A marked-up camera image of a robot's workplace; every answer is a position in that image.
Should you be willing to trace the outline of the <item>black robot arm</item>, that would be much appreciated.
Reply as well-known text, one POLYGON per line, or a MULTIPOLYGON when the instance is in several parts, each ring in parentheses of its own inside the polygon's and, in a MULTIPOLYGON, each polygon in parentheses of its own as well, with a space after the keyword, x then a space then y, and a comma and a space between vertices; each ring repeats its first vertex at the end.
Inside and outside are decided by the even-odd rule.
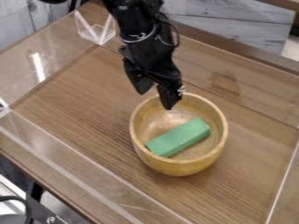
POLYGON ((180 34, 160 11, 164 0, 101 0, 118 26, 125 75, 142 95, 156 86, 160 102, 170 110, 183 98, 183 76, 173 64, 180 34))

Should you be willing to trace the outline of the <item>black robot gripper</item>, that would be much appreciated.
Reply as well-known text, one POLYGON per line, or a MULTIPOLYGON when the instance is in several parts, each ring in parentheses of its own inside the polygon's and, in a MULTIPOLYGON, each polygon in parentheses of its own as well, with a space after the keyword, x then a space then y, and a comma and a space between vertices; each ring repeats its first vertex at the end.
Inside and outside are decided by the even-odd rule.
POLYGON ((173 64, 173 49, 180 40, 173 40, 172 28, 158 24, 153 33, 120 46, 124 57, 126 78, 134 91, 142 95, 157 84, 157 93, 165 110, 170 110, 183 98, 184 85, 181 73, 173 64))

